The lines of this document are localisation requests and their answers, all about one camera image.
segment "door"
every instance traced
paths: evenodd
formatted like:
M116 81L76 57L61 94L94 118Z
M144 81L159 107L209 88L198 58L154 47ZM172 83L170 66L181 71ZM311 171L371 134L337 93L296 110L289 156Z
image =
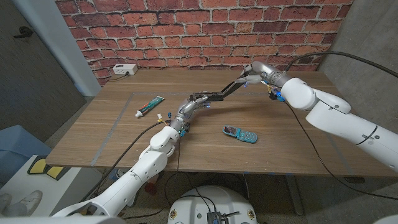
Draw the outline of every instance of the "door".
M11 0L0 1L0 129L47 140L85 100Z

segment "toothpaste tube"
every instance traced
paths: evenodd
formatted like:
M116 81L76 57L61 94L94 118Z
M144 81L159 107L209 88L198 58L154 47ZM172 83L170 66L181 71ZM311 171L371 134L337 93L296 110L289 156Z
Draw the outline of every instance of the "toothpaste tube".
M139 118L141 116L144 116L148 111L150 111L152 108L154 108L156 105L158 105L160 102L164 100L163 97L156 96L153 100L151 100L149 103L145 104L142 108L137 110L136 113L136 118Z

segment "brick wall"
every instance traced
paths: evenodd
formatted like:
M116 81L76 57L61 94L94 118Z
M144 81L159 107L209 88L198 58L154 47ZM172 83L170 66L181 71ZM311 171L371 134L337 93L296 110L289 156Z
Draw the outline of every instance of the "brick wall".
M241 70L253 60L278 68L329 48L353 0L57 1L98 82L116 63L139 68ZM315 70L304 58L292 70Z

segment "table leg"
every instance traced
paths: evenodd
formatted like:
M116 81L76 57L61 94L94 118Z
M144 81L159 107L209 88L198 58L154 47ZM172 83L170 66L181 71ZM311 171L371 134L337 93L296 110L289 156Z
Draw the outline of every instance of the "table leg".
M287 187L289 188L290 198L292 199L294 212L297 215L304 215L303 203L301 201L299 188L296 178L293 175L285 175Z

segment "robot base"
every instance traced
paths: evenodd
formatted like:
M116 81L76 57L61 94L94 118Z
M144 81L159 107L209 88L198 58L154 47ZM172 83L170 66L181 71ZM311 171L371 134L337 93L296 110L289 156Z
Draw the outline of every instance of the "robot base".
M239 212L227 217L227 221L219 222L213 219L217 217L214 206L208 199L200 197L184 197L174 202L170 209L168 224L207 224L207 223L236 223L236 224L257 224L256 214L252 205L240 194L225 187L209 185L198 187L201 196L210 198L216 206L217 212L224 214ZM195 189L188 191L182 196L196 195ZM208 214L208 207L203 200L206 200L211 213Z

